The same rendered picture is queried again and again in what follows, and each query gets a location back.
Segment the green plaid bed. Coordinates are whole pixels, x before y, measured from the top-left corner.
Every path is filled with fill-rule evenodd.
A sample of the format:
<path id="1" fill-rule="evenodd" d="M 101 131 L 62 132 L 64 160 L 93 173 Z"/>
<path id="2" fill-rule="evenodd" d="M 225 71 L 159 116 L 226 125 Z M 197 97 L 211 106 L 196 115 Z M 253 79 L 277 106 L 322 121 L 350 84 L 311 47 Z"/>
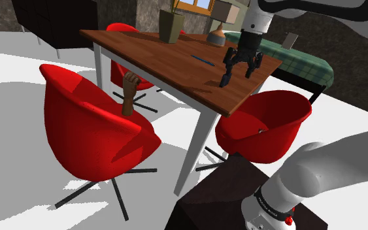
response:
<path id="1" fill-rule="evenodd" d="M 263 52 L 264 57 L 271 56 L 281 60 L 282 63 L 271 75 L 311 92 L 310 103 L 315 102 L 318 96 L 333 83 L 333 69 L 323 59 L 293 48 L 287 50 L 280 44 L 265 39 L 261 40 L 258 51 Z"/>

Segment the black cabinet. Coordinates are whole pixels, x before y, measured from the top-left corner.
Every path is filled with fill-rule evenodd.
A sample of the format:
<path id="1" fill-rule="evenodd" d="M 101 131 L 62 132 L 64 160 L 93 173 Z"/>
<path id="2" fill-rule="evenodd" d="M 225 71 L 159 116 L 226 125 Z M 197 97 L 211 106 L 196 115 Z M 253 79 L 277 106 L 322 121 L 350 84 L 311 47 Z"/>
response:
<path id="1" fill-rule="evenodd" d="M 18 23 L 56 50 L 93 48 L 81 29 L 97 30 L 94 0 L 11 0 Z"/>

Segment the brown fist sculpture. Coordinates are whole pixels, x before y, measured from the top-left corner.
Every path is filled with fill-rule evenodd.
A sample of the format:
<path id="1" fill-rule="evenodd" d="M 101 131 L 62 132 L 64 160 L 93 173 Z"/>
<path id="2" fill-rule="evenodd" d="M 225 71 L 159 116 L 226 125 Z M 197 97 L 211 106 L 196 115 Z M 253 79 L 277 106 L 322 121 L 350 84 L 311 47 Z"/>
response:
<path id="1" fill-rule="evenodd" d="M 141 79 L 133 72 L 127 72 L 123 77 L 124 101 L 122 104 L 122 114 L 130 116 L 133 113 L 133 99 L 137 93 L 137 86 Z"/>

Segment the dark robot stand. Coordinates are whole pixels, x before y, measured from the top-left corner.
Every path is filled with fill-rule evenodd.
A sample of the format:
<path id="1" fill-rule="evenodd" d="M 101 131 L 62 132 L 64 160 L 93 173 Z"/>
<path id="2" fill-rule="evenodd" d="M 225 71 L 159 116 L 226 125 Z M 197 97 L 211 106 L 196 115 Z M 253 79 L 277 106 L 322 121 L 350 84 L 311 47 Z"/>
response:
<path id="1" fill-rule="evenodd" d="M 176 202 L 165 230 L 327 230 L 301 201 L 235 154 Z"/>

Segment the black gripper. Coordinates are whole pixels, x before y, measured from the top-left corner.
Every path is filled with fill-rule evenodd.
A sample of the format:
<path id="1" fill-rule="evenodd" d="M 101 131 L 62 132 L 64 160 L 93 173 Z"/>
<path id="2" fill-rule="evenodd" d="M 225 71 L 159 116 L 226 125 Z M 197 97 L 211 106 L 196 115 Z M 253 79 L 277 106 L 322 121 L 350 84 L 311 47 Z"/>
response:
<path id="1" fill-rule="evenodd" d="M 231 79 L 231 71 L 235 64 L 238 62 L 248 62 L 246 59 L 250 54 L 253 60 L 248 62 L 248 69 L 245 73 L 246 78 L 250 78 L 250 75 L 255 69 L 259 69 L 263 59 L 263 53 L 257 52 L 261 40 L 262 34 L 248 32 L 245 29 L 241 30 L 241 36 L 238 42 L 238 49 L 229 47 L 224 57 L 223 63 L 226 65 L 226 73 L 223 75 L 220 81 L 220 87 L 228 85 Z"/>

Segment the grey flat box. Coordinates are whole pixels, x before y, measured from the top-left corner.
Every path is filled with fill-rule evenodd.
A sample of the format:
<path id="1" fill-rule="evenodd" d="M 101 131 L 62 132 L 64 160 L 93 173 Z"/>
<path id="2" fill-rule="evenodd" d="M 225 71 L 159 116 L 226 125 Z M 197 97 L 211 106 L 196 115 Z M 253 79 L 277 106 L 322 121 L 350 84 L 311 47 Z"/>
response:
<path id="1" fill-rule="evenodd" d="M 292 46 L 296 42 L 298 36 L 299 36 L 298 34 L 288 32 L 287 35 L 286 35 L 286 38 L 284 39 L 284 41 L 282 43 L 282 47 L 284 49 L 291 50 Z"/>

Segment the table lamp with beige shade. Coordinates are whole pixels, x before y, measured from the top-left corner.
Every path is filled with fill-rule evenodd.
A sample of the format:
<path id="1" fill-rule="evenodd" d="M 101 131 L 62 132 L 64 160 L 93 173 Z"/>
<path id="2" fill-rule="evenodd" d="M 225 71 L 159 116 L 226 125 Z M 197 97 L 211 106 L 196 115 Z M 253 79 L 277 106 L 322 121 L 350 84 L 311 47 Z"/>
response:
<path id="1" fill-rule="evenodd" d="M 215 46 L 224 46 L 226 36 L 224 35 L 223 24 L 234 24 L 240 8 L 232 3 L 215 0 L 210 18 L 220 22 L 220 25 L 211 31 L 207 36 L 207 42 Z"/>

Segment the olive vase with plant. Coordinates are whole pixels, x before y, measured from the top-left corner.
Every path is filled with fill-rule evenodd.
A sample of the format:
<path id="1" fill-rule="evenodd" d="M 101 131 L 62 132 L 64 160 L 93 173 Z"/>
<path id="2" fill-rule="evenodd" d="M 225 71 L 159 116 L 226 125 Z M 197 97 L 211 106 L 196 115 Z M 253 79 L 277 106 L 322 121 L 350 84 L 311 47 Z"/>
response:
<path id="1" fill-rule="evenodd" d="M 174 0 L 170 10 L 159 11 L 159 39 L 168 44 L 177 42 L 185 17 L 176 13 L 180 0 Z"/>

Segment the wooden framed window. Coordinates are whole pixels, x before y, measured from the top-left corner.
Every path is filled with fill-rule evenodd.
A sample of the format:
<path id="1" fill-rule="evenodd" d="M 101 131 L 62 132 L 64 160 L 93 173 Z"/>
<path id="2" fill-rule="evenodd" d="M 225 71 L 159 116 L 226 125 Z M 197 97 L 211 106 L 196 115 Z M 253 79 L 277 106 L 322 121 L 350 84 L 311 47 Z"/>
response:
<path id="1" fill-rule="evenodd" d="M 175 0 L 178 9 L 210 16 L 215 0 Z"/>

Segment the red tub chair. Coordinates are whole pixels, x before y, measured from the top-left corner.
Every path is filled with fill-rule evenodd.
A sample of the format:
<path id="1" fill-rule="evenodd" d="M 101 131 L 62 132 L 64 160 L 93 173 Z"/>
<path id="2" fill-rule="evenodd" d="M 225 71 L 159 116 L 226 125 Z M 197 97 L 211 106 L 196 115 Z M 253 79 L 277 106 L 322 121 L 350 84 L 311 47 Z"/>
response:
<path id="1" fill-rule="evenodd" d="M 127 31 L 127 32 L 139 32 L 138 29 L 134 28 L 131 25 L 128 24 L 123 24 L 123 23 L 112 23 L 110 25 L 107 26 L 106 28 L 107 31 Z M 119 86 L 122 87 L 123 84 L 123 76 L 128 72 L 129 70 L 126 69 L 125 67 L 123 67 L 122 65 L 120 65 L 119 63 L 115 62 L 115 61 L 111 61 L 111 70 L 110 70 L 110 81 Z M 137 91 L 142 91 L 142 90 L 147 90 L 149 88 L 154 87 L 154 85 L 152 83 L 150 83 L 149 81 L 141 78 L 141 83 L 137 86 Z M 146 96 L 146 94 L 142 94 L 140 96 L 138 96 L 137 98 L 134 98 L 134 102 L 138 101 L 139 99 L 143 98 L 144 96 Z M 135 103 L 137 106 L 141 107 L 141 108 L 145 108 L 147 110 L 150 110 L 152 112 L 157 113 L 158 111 L 154 108 L 150 108 L 147 107 L 145 105 L 139 104 L 139 103 Z"/>
<path id="2" fill-rule="evenodd" d="M 122 114 L 122 105 L 83 76 L 63 67 L 42 64 L 46 80 L 44 126 L 48 143 L 61 166 L 87 184 L 57 202 L 59 208 L 98 182 L 125 173 L 161 145 L 152 124 L 137 111 Z"/>
<path id="3" fill-rule="evenodd" d="M 215 127 L 218 145 L 253 163 L 273 163 L 290 149 L 299 128 L 312 113 L 309 100 L 294 91 L 274 90 L 251 95 Z"/>

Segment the blue pen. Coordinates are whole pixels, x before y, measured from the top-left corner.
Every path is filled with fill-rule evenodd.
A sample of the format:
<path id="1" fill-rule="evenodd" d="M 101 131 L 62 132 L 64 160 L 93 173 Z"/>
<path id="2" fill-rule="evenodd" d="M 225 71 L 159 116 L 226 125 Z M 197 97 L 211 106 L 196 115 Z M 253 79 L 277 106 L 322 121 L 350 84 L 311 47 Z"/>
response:
<path id="1" fill-rule="evenodd" d="M 195 58 L 195 59 L 197 59 L 197 60 L 199 60 L 199 61 L 202 61 L 203 63 L 206 63 L 206 64 L 208 64 L 208 65 L 211 65 L 211 66 L 215 66 L 215 64 L 213 64 L 212 62 L 209 62 L 209 61 L 207 61 L 207 60 L 205 60 L 205 59 L 202 59 L 202 58 L 200 58 L 200 57 L 197 57 L 197 56 L 195 56 L 195 55 L 191 55 L 191 57 L 193 57 L 193 58 Z"/>

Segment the wooden table with white legs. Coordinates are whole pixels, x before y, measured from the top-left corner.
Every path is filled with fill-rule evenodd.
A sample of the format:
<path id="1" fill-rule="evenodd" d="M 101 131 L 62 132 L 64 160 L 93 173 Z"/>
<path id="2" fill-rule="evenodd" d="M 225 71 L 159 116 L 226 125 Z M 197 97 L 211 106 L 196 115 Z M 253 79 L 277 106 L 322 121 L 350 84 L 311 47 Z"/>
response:
<path id="1" fill-rule="evenodd" d="M 221 88 L 219 83 L 226 71 L 222 60 L 232 42 L 223 47 L 212 46 L 201 34 L 181 35 L 176 43 L 167 44 L 160 41 L 157 33 L 87 29 L 79 33 L 93 42 L 97 85 L 103 91 L 110 86 L 110 77 L 103 72 L 104 59 L 109 58 L 199 111 L 175 195 L 180 195 L 219 116 L 231 116 L 281 64 L 281 60 L 271 56 L 263 57 L 261 67 L 246 78 L 247 65 L 238 63 L 229 84 Z"/>

